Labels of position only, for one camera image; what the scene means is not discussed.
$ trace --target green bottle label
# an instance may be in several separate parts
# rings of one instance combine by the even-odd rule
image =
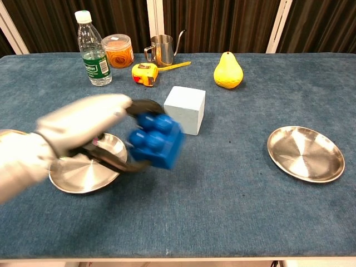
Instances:
[[[85,68],[87,69],[88,76],[93,79],[101,79],[110,74],[110,67],[107,63],[106,56],[96,60],[84,59]]]

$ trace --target plastic water bottle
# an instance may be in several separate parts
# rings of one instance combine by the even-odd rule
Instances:
[[[111,71],[101,36],[93,26],[89,11],[75,13],[78,29],[78,45],[84,60],[85,68],[91,83],[95,86],[108,85],[111,82]]]

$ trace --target blue lego block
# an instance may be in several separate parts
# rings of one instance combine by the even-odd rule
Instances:
[[[128,151],[136,160],[150,160],[153,167],[172,169],[179,156],[184,134],[179,123],[166,114],[141,114],[137,118],[142,129],[130,133],[133,145]]]

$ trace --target dark curtain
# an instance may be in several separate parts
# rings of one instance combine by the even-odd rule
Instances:
[[[0,58],[7,55],[14,55],[15,52],[7,41],[5,34],[2,31],[0,32]]]
[[[179,52],[265,53],[279,0],[163,0],[165,33]]]
[[[356,53],[356,0],[293,0],[281,53]]]
[[[135,53],[150,44],[146,1],[142,0],[3,0],[30,53],[77,52],[74,13],[88,10],[102,38],[130,36]]]

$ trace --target yellow pear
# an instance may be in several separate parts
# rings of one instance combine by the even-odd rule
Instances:
[[[233,89],[241,83],[243,77],[243,69],[238,64],[234,54],[231,52],[223,53],[214,71],[216,84],[227,89]]]

